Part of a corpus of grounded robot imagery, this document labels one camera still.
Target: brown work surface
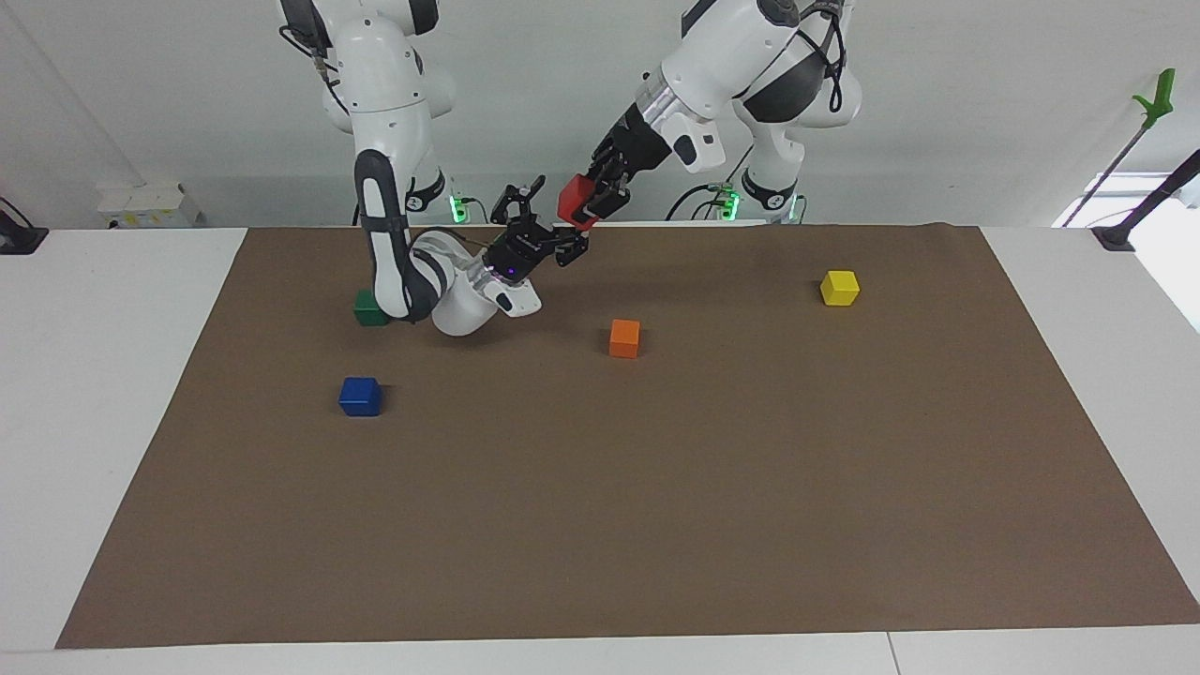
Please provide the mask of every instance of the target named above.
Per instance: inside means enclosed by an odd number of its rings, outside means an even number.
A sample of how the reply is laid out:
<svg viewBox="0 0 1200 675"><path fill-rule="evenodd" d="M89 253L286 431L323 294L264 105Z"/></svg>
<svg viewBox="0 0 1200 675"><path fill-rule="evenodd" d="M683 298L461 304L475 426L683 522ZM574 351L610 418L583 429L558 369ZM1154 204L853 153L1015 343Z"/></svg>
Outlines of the brown work surface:
<svg viewBox="0 0 1200 675"><path fill-rule="evenodd" d="M594 241L451 340L355 323L360 232L251 232L59 646L1200 622L979 231Z"/></svg>

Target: green cube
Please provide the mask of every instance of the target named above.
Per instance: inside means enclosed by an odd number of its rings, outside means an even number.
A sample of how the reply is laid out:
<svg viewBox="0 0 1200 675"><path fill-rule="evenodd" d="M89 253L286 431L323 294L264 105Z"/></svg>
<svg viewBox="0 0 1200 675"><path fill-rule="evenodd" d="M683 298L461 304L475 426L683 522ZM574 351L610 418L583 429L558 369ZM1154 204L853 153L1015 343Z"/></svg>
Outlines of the green cube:
<svg viewBox="0 0 1200 675"><path fill-rule="evenodd" d="M354 300L354 317L359 319L359 324L367 327L388 325L391 322L391 317L379 309L379 303L370 289L359 291Z"/></svg>

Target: green led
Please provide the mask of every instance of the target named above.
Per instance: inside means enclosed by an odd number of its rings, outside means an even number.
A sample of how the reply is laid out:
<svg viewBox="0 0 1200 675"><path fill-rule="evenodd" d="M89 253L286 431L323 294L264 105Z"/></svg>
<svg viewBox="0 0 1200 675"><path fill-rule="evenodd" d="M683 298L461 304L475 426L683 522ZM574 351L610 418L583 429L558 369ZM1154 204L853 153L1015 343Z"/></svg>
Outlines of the green led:
<svg viewBox="0 0 1200 675"><path fill-rule="evenodd" d="M450 196L450 214L454 216L455 225L462 225L470 220L470 211L467 209L467 204L462 203L462 199Z"/></svg>
<svg viewBox="0 0 1200 675"><path fill-rule="evenodd" d="M721 207L721 220L738 220L738 207L742 205L742 195L730 192Z"/></svg>

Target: green handle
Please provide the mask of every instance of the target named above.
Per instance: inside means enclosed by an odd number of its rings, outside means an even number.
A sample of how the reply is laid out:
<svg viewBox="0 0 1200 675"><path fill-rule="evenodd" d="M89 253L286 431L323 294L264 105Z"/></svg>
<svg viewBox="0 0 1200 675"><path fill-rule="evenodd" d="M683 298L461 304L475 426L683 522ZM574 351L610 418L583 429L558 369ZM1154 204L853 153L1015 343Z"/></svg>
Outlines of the green handle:
<svg viewBox="0 0 1200 675"><path fill-rule="evenodd" d="M1134 96L1133 100L1146 108L1146 121L1142 129L1153 129L1158 120L1175 112L1171 104L1171 90L1175 89L1175 68L1166 68L1158 76L1158 91L1154 92L1154 102L1151 103L1142 96Z"/></svg>

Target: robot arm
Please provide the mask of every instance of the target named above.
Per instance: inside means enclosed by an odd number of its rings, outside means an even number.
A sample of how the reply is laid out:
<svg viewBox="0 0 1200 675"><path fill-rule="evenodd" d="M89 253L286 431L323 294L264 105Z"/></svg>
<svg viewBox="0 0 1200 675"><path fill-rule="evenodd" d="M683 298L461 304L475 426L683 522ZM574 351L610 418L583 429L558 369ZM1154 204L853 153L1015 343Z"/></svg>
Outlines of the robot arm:
<svg viewBox="0 0 1200 675"><path fill-rule="evenodd" d="M730 101L738 102L739 117L755 135L754 175L764 187L772 186L767 189L778 185L774 190L786 195L786 202L804 159L804 148L787 137L788 127L832 124L820 113L804 117L822 92L840 100L835 117L848 112L852 119L858 110L862 90L852 76L846 77L841 43L852 5L852 0L809 5L700 0L684 14L683 43L647 76L634 104L596 149L588 173L572 179L560 195L559 217L583 231L610 217L629 203L632 178L672 154L691 173L724 165L714 118ZM835 53L838 60L830 61ZM779 195L752 193L772 204Z"/></svg>
<svg viewBox="0 0 1200 675"><path fill-rule="evenodd" d="M281 0L281 32L312 56L324 80L331 120L354 135L354 185L380 309L410 323L432 316L450 334L474 331L497 304L451 293L472 257L450 234L414 238L408 227L409 211L424 210L445 186L440 171L422 178L428 187L420 190L416 177L431 151L432 119L450 108L452 84L427 71L409 41L437 25L437 0ZM506 311L538 307L518 301Z"/></svg>
<svg viewBox="0 0 1200 675"><path fill-rule="evenodd" d="M772 222L790 217L804 163L800 129L832 129L854 120L863 103L858 78L845 67L845 34L853 0L840 14L810 16L800 25L803 40L734 101L738 118L750 127L754 150L742 187Z"/></svg>
<svg viewBox="0 0 1200 675"><path fill-rule="evenodd" d="M589 229L629 203L628 184L674 154L691 173L725 163L714 121L796 36L796 0L700 0L683 18L684 41L648 73L634 104L559 196L558 215Z"/></svg>

